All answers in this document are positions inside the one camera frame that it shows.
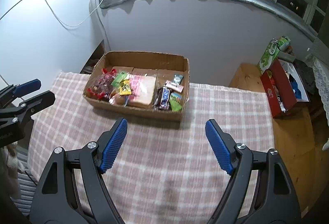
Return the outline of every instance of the table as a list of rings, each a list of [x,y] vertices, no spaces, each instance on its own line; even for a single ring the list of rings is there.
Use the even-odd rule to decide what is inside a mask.
[[[52,151],[79,149],[110,130],[119,116],[128,121],[127,136],[105,185],[126,223],[206,223],[230,177],[218,165],[205,136],[213,118],[236,142],[267,152],[274,146],[265,93],[190,83],[181,123],[147,119],[93,108],[82,96],[88,75],[60,73],[51,88],[54,105],[38,113],[28,153],[28,167],[38,180]],[[76,170],[80,201],[88,201]],[[249,211],[256,186],[253,171],[240,216]]]
[[[255,65],[241,64],[229,87],[253,92],[265,92]],[[303,211],[311,206],[315,185],[315,140],[307,107],[293,116],[272,119],[274,144],[288,169]]]

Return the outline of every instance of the pink label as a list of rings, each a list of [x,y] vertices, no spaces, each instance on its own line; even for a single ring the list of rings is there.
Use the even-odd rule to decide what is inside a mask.
[[[130,88],[132,90],[132,94],[129,96],[130,101],[136,100],[136,97],[139,95],[140,92],[140,81],[143,76],[140,75],[129,75],[129,83]]]

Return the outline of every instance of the black clamp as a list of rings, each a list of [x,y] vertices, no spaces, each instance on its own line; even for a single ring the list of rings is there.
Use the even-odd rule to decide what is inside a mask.
[[[206,136],[219,165],[230,181],[208,224],[298,224],[297,195],[276,149],[267,153],[250,150],[224,133],[214,119],[206,123]],[[254,197],[248,215],[238,218],[246,196],[251,171],[258,170]]]
[[[52,221],[61,224],[124,224],[102,174],[111,168],[126,134],[127,121],[119,118],[111,130],[103,132],[97,141],[91,141],[81,149],[65,151],[62,147],[55,148],[36,188],[30,221],[33,224]],[[81,170],[92,216],[82,210],[74,169]]]
[[[0,147],[23,139],[24,127],[31,116],[54,104],[55,95],[51,91],[46,91],[21,102],[17,107],[7,108],[16,98],[40,88],[41,82],[35,79],[0,90]]]

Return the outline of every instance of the striped rug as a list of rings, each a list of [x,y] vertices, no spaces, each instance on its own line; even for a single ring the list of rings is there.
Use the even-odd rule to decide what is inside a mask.
[[[32,178],[32,180],[37,183],[37,180],[32,176],[29,169],[27,168],[27,150],[17,146],[17,157],[23,163],[26,168],[27,174]],[[23,215],[27,216],[30,214],[32,199],[34,196],[34,192],[36,190],[36,185],[34,182],[24,173],[19,173],[19,184],[21,189],[22,197],[19,200],[14,200],[14,204],[17,208],[22,212]]]

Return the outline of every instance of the cardboard box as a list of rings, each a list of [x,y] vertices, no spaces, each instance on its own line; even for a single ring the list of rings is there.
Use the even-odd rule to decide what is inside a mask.
[[[139,75],[154,75],[157,77],[157,87],[164,86],[166,80],[172,80],[175,74],[184,76],[181,85],[184,86],[182,95],[182,110],[179,112],[154,110],[153,108],[137,108],[122,105],[112,105],[108,102],[95,100],[86,95],[87,88],[102,74],[102,68],[110,71],[112,68]],[[168,121],[180,121],[185,110],[189,95],[190,66],[189,60],[180,55],[156,52],[112,51],[103,55],[95,66],[83,91],[84,98],[95,108],[106,109],[122,114],[157,118]]]
[[[296,99],[290,81],[285,73],[285,69],[290,72],[298,84],[298,89],[301,91],[302,99]],[[297,73],[295,67],[292,63],[288,63],[283,60],[275,59],[275,61],[270,66],[269,70],[272,73],[274,81],[276,83],[277,89],[279,90],[280,98],[283,102],[283,105],[286,109],[283,112],[280,108],[279,101],[276,97],[275,89],[271,83],[271,80],[268,76],[268,73],[263,73],[261,75],[261,81],[264,86],[266,95],[269,100],[269,106],[273,117],[279,117],[294,112],[293,109],[304,105],[306,102],[309,102],[307,92],[303,86],[302,80],[300,79],[299,74]]]

